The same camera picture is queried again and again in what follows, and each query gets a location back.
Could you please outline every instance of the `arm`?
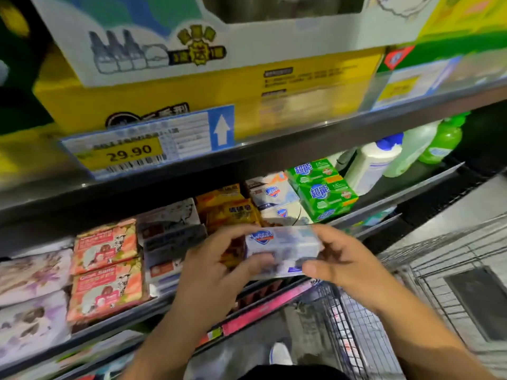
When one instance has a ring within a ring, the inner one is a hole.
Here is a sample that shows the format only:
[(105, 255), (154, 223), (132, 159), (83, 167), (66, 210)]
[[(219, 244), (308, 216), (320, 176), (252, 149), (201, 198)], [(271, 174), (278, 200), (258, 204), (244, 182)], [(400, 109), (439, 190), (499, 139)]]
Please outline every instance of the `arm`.
[(187, 252), (171, 310), (149, 334), (122, 380), (183, 378), (199, 340), (225, 319), (250, 278), (275, 263), (272, 255), (258, 254), (231, 273), (219, 263), (232, 239), (256, 230), (254, 225), (225, 227)]
[(495, 379), (433, 310), (396, 281), (361, 242), (330, 226), (314, 225), (314, 230), (326, 245), (325, 261), (305, 262), (303, 273), (343, 287), (377, 314), (410, 374), (425, 379)]

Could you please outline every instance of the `forearm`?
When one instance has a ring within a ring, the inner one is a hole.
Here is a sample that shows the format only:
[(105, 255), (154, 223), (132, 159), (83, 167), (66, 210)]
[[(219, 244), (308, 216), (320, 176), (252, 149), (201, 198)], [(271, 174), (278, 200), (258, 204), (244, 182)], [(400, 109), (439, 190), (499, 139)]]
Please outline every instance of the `forearm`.
[(204, 333), (188, 330), (177, 314), (169, 312), (149, 334), (121, 380), (182, 379)]
[(493, 379), (432, 309), (408, 289), (379, 310), (393, 349), (424, 378)]

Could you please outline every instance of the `yellow price sticker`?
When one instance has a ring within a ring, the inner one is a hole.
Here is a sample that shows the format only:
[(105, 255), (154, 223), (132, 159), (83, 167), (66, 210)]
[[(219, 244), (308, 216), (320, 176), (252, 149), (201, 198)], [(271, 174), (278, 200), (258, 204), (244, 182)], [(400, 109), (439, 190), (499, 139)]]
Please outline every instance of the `yellow price sticker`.
[(414, 89), (415, 84), (420, 76), (414, 76), (405, 80), (400, 80), (387, 84), (380, 94), (378, 101), (389, 100), (396, 96), (402, 96), (409, 94)]
[(109, 148), (91, 149), (85, 153), (75, 154), (75, 156), (88, 170), (98, 171), (111, 165), (156, 157), (163, 153), (159, 139), (152, 137)]

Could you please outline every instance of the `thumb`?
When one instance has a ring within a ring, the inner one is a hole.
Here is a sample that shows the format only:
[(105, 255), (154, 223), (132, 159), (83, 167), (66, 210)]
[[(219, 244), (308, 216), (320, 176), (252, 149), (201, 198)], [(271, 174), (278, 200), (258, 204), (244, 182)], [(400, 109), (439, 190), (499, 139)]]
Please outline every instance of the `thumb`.
[(344, 281), (345, 272), (338, 264), (311, 260), (303, 263), (303, 273), (313, 279), (329, 281), (341, 286)]
[(225, 276), (226, 285), (231, 290), (239, 293), (253, 276), (261, 273), (264, 268), (274, 265), (275, 262), (275, 258), (270, 253), (252, 255)]

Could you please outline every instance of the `shoe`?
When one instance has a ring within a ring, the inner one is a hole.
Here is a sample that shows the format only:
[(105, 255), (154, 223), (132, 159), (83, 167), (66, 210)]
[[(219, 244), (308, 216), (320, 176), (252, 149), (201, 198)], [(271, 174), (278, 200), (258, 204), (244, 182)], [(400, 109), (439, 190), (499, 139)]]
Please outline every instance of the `shoe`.
[(269, 354), (269, 364), (294, 365), (287, 345), (284, 343), (275, 343)]

